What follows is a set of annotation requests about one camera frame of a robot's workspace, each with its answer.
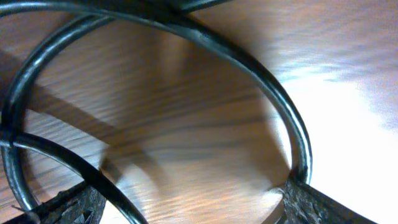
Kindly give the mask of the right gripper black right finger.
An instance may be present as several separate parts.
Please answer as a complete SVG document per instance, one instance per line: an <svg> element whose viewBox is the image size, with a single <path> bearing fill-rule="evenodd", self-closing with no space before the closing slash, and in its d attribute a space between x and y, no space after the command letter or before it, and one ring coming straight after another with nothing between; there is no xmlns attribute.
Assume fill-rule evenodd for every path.
<svg viewBox="0 0 398 224"><path fill-rule="evenodd" d="M280 223L375 224L306 183L289 178L284 189Z"/></svg>

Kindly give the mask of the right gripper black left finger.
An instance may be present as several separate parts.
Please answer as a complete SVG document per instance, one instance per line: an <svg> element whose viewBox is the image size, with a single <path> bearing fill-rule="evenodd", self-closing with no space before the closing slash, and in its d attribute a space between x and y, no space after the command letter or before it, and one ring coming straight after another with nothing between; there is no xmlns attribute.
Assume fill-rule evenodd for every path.
<svg viewBox="0 0 398 224"><path fill-rule="evenodd" d="M4 224L97 224L106 199L85 181Z"/></svg>

